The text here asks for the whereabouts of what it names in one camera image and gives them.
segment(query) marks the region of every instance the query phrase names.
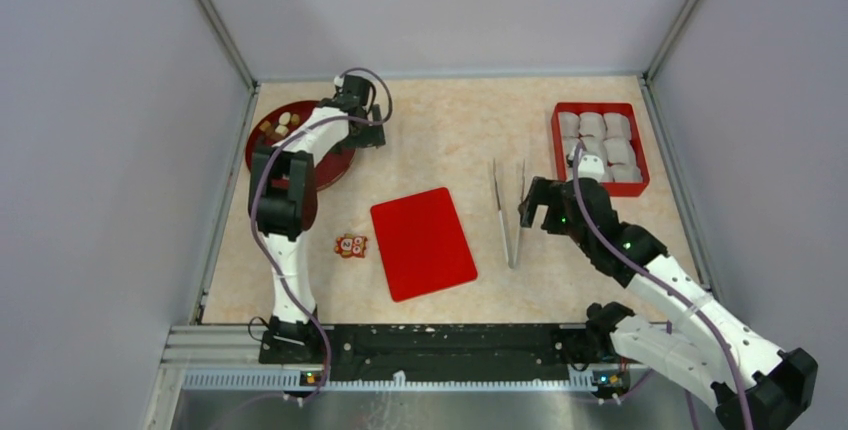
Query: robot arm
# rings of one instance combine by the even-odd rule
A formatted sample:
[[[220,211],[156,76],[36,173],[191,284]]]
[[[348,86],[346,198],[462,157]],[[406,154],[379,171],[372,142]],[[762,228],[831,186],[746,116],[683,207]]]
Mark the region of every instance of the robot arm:
[[[618,303],[593,304],[587,310],[587,332],[598,350],[633,359],[679,384],[703,401],[728,430],[742,429],[739,396],[724,350],[696,311],[703,312],[729,345],[739,367],[754,428],[783,430],[809,406],[817,363],[803,349],[786,352],[754,333],[704,291],[680,267],[666,247],[647,230],[618,220],[609,194],[593,178],[602,163],[584,155],[578,182],[536,177],[519,207],[521,225],[530,227],[538,205],[548,207],[542,229],[568,235],[592,265],[661,310],[686,339],[669,335]],[[644,267],[693,303],[687,306],[657,283],[636,273],[596,238],[583,218],[574,186],[597,229],[620,253]]]
[[[361,148],[385,144],[381,126],[350,122],[345,118],[367,119],[370,116],[372,121],[380,120],[379,106],[373,102],[368,104],[369,94],[374,91],[373,85],[352,75],[336,79],[335,84],[333,98],[319,102],[301,126],[304,134],[289,142],[274,161],[265,188],[260,192],[256,215],[257,228],[269,253],[282,269],[282,278],[288,283],[291,296],[313,314],[317,313],[317,307],[309,286],[306,254],[309,229],[318,210],[315,166],[340,145]],[[333,117],[338,117],[338,120],[318,125],[318,122]],[[273,152],[274,148],[267,146],[257,146],[254,150],[248,213],[254,205],[261,175]],[[280,179],[287,180],[287,188],[272,184],[273,180]],[[272,273],[274,309],[269,330],[279,339],[304,345],[309,336],[309,317],[294,304],[283,288],[281,277],[273,270]]]

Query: red tray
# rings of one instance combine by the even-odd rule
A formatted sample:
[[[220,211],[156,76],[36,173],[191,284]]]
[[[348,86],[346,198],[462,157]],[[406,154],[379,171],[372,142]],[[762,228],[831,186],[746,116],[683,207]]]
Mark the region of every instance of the red tray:
[[[477,267],[447,188],[374,205],[371,219],[395,302],[477,278]]]
[[[559,114],[563,112],[570,112],[576,115],[584,112],[595,112],[601,115],[605,113],[620,113],[627,117],[627,120],[630,121],[630,133],[632,134],[630,144],[636,153],[636,166],[642,171],[642,183],[610,182],[604,183],[603,186],[607,189],[611,197],[638,197],[642,195],[642,192],[651,183],[651,176],[648,173],[648,164],[645,162],[645,151],[642,149],[642,138],[639,136],[639,127],[636,125],[633,106],[629,103],[557,103],[556,107],[554,107],[554,114],[551,117],[551,132],[554,137],[554,158],[556,159],[557,178],[560,180],[566,180],[568,178],[565,168],[565,155],[562,148],[562,132],[559,128]]]
[[[244,163],[247,164],[248,171],[250,168],[250,160],[253,155],[253,147],[256,146],[256,143],[261,141],[262,144],[271,146],[277,143],[278,140],[268,138],[265,134],[259,130],[259,126],[262,125],[262,122],[269,122],[273,127],[277,126],[277,121],[280,119],[280,115],[284,112],[289,112],[292,115],[297,115],[300,117],[300,122],[298,125],[288,124],[287,127],[289,129],[289,135],[291,132],[295,131],[300,127],[309,117],[312,115],[312,110],[315,108],[315,105],[318,104],[317,100],[303,100],[300,102],[289,103],[288,105],[283,105],[282,107],[274,110],[265,116],[259,123],[253,127],[253,131],[250,132],[250,136],[247,138],[247,145],[244,148]],[[350,168],[350,164],[353,161],[353,156],[355,154],[355,149],[353,148],[345,148],[342,149],[341,153],[333,153],[330,152],[324,156],[324,159],[321,160],[320,163],[315,167],[315,184],[318,187],[318,190],[323,190],[333,183],[336,182],[342,175],[347,172],[347,169]],[[271,184],[275,187],[286,188],[288,183],[285,180],[275,180],[272,181]]]

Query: small toy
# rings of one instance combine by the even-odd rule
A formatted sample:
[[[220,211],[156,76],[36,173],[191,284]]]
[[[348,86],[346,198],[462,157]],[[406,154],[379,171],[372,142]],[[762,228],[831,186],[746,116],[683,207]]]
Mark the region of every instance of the small toy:
[[[336,247],[333,251],[341,255],[342,258],[365,258],[365,247],[367,243],[367,237],[346,233],[343,237],[336,239]]]

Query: white wall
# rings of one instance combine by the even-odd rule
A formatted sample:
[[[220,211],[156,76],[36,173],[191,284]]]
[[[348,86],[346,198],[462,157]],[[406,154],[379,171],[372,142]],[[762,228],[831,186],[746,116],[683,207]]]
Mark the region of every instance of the white wall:
[[[0,426],[137,428],[246,90],[193,0],[0,15]]]
[[[848,0],[705,0],[658,81],[725,304],[819,362],[848,428]]]
[[[684,0],[214,0],[259,79],[639,73]]]

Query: table surface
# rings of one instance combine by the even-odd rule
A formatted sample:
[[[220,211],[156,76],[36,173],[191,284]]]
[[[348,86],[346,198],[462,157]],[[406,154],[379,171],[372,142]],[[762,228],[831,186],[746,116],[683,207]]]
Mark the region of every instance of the table surface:
[[[510,232],[518,225],[520,166],[527,180],[551,178],[550,119],[557,102],[633,105],[651,182],[638,198],[613,198],[619,217],[644,226],[697,278],[636,77],[395,80],[395,112],[387,144],[357,150],[350,170],[319,192],[309,248],[309,272],[325,323],[580,323],[594,302],[621,302],[652,321],[665,318],[596,271],[570,239],[524,230],[517,269],[504,259],[492,185],[492,159]],[[263,84],[254,124],[274,109],[332,94],[320,83]],[[383,97],[378,101],[385,102]],[[204,323],[268,318],[273,307],[270,264],[248,226],[249,174],[242,162],[230,206]],[[447,187],[478,270],[477,280],[396,303],[389,295],[374,236],[373,205]],[[368,237],[366,257],[333,252],[346,233]]]

